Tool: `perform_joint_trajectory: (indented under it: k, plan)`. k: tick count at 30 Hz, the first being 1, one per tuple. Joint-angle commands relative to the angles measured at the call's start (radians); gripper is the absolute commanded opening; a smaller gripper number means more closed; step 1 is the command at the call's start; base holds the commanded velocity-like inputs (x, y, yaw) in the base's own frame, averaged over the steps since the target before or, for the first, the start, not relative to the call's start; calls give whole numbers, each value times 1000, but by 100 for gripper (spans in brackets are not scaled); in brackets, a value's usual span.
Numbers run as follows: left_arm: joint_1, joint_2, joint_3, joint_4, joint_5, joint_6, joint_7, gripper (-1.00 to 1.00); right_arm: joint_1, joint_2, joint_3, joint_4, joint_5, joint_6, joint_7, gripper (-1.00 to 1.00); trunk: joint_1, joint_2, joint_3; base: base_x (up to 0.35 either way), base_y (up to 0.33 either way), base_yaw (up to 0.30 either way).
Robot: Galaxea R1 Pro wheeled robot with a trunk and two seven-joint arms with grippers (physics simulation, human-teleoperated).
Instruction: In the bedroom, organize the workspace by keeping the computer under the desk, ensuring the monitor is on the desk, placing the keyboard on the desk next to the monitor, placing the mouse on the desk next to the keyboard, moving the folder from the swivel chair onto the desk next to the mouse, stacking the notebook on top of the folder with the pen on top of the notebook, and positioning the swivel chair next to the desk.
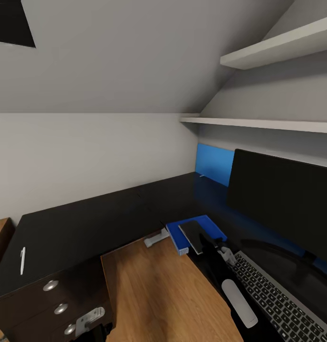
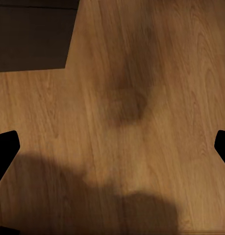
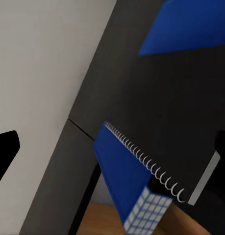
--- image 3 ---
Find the notebook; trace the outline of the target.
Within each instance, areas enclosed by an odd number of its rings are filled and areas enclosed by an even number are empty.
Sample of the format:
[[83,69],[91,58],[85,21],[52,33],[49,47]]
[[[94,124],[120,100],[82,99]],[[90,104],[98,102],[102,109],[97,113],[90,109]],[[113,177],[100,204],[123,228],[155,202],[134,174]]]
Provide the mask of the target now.
[[195,205],[222,159],[225,46],[138,55],[105,121],[147,169]]

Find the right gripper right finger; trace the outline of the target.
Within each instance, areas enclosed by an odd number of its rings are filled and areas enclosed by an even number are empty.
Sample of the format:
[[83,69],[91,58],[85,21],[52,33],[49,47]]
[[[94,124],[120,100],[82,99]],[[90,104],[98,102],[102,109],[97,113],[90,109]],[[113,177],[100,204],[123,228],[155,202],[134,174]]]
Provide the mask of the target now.
[[222,160],[225,162],[225,131],[218,131],[214,147]]

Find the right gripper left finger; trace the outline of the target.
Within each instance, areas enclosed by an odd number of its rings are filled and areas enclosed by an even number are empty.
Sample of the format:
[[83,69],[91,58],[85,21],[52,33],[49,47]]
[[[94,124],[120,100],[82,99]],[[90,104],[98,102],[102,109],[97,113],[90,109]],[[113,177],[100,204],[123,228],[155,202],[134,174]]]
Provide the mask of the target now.
[[20,150],[16,130],[0,134],[0,180]]

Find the folder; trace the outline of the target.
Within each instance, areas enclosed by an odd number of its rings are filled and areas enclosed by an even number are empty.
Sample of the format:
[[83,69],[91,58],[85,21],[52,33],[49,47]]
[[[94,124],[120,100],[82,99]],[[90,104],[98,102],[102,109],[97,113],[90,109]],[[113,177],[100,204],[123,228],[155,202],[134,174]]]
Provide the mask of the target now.
[[[225,46],[225,0],[168,0],[138,55]],[[126,235],[152,235],[174,197],[103,125],[93,144]]]

